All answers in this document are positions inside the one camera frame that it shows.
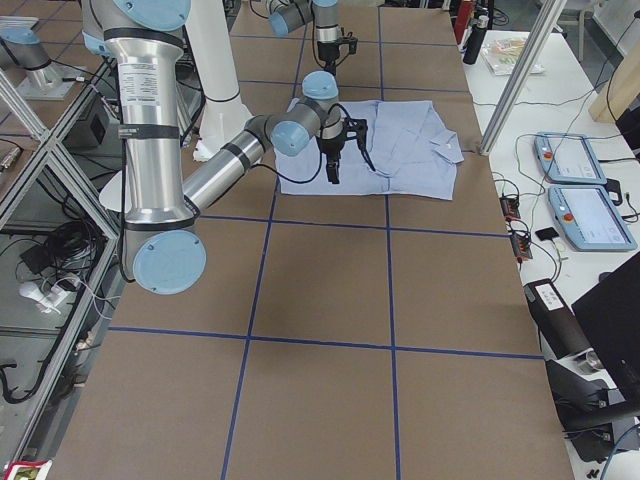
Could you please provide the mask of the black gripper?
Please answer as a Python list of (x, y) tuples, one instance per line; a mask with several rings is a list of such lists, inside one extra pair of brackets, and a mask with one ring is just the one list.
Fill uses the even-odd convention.
[(324, 65), (323, 70), (336, 75), (336, 62), (340, 57), (340, 47), (337, 42), (318, 42), (318, 59)]
[(345, 132), (341, 132), (333, 138), (317, 138), (319, 150), (326, 156), (327, 160), (325, 161), (325, 172), (327, 181), (334, 185), (340, 183), (339, 160), (341, 158), (341, 152), (344, 149), (346, 142), (347, 134)]

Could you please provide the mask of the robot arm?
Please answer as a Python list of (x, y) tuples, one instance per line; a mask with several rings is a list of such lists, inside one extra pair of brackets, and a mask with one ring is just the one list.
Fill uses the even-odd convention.
[(339, 23), (338, 2), (332, 0), (265, 1), (266, 15), (258, 13), (249, 2), (250, 10), (266, 19), (273, 33), (284, 37), (300, 27), (312, 23), (314, 60), (324, 71), (336, 75), (341, 57), (341, 47), (348, 45), (347, 55), (357, 51), (357, 39), (351, 32), (346, 33)]
[[(298, 154), (312, 139), (339, 149), (346, 133), (335, 72), (308, 74), (289, 111), (252, 116), (236, 76), (219, 1), (85, 1), (86, 47), (115, 59), (123, 146), (120, 255), (126, 278), (156, 294), (190, 288), (206, 266), (193, 226), (270, 150)], [(182, 173), (176, 65), (193, 55), (204, 110)]]

